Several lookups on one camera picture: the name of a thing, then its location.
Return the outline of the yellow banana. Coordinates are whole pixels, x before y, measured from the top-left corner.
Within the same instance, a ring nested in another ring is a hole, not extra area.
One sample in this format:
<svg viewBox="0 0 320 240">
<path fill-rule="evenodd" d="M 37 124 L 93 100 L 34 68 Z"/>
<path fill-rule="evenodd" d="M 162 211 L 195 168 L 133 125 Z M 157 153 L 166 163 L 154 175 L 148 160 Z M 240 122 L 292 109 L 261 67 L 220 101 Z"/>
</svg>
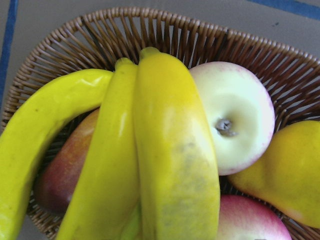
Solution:
<svg viewBox="0 0 320 240">
<path fill-rule="evenodd" d="M 140 52 L 133 101 L 145 240 L 214 240 L 220 184 L 212 135 L 188 68 Z"/>
<path fill-rule="evenodd" d="M 119 59 L 58 240 L 117 240 L 139 198 L 132 106 L 137 65 Z"/>
<path fill-rule="evenodd" d="M 113 73 L 84 69 L 37 90 L 13 114 L 0 136 L 0 238 L 15 240 L 32 185 L 49 145 L 72 119 L 98 107 Z"/>
</svg>

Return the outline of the pale apple with stem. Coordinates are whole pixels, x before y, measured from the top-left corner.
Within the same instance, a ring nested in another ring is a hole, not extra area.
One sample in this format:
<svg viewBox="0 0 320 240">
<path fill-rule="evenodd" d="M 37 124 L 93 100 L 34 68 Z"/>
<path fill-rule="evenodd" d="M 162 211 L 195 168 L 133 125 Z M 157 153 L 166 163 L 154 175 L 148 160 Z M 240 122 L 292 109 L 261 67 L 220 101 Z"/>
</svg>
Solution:
<svg viewBox="0 0 320 240">
<path fill-rule="evenodd" d="M 269 146 L 275 111 L 254 73 L 231 62 L 207 62 L 190 69 L 203 103 L 221 176 L 255 163 Z"/>
</svg>

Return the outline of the red mango fruit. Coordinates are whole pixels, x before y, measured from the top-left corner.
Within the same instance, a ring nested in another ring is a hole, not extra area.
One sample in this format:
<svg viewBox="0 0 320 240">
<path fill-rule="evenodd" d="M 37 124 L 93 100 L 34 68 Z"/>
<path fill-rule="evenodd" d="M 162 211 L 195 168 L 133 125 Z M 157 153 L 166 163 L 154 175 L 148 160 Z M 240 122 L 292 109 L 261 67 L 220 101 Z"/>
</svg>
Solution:
<svg viewBox="0 0 320 240">
<path fill-rule="evenodd" d="M 35 201 L 54 215 L 64 215 L 71 201 L 98 120 L 99 109 L 86 116 L 35 181 Z"/>
</svg>

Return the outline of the red yellow apple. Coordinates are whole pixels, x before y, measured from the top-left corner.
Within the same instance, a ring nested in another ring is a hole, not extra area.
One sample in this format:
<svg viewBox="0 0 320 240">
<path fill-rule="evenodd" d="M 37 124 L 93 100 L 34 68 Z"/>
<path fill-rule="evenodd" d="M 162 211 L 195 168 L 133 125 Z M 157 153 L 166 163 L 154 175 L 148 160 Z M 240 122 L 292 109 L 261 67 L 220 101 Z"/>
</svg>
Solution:
<svg viewBox="0 0 320 240">
<path fill-rule="evenodd" d="M 241 195 L 220 198 L 218 240 L 290 240 L 280 218 L 264 204 Z"/>
</svg>

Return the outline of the yellow pear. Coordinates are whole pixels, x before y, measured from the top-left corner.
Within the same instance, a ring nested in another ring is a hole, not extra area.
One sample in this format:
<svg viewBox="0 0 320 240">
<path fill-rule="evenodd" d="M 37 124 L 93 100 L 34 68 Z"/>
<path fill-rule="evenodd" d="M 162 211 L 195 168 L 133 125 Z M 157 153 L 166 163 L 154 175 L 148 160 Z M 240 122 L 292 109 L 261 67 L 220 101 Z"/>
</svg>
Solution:
<svg viewBox="0 0 320 240">
<path fill-rule="evenodd" d="M 227 178 L 237 190 L 270 203 L 301 224 L 319 228 L 319 121 L 300 121 L 279 130 L 259 160 Z"/>
</svg>

